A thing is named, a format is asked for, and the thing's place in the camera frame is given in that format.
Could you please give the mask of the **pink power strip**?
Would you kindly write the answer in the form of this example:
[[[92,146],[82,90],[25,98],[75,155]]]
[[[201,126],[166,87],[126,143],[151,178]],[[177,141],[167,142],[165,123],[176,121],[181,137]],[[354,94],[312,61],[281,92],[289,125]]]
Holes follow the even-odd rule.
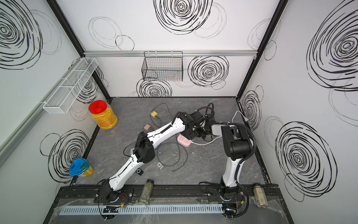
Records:
[[[177,137],[177,142],[183,147],[188,148],[192,144],[192,140],[187,139],[185,136],[179,134]]]

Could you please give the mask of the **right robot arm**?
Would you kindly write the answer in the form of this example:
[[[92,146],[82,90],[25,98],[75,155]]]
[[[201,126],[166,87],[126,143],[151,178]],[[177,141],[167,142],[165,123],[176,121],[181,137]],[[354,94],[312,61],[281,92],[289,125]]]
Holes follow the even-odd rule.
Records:
[[[198,127],[197,132],[199,137],[212,134],[222,138],[227,163],[221,178],[221,198],[227,201],[243,192],[239,183],[242,166],[257,149],[251,129],[240,123],[220,122],[212,124],[210,128]]]

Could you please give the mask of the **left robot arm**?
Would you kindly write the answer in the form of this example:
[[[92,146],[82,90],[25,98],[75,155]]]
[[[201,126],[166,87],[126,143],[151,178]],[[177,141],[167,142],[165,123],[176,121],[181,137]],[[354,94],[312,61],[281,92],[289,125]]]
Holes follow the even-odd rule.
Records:
[[[127,162],[119,171],[108,179],[99,182],[97,199],[99,203],[112,203],[119,198],[119,192],[127,180],[144,164],[155,158],[155,149],[167,139],[179,134],[188,140],[200,137],[202,123],[206,123],[215,115],[213,109],[208,115],[202,115],[201,107],[193,113],[177,112],[172,121],[155,131],[139,133],[137,140],[133,142],[134,150],[127,155]]]

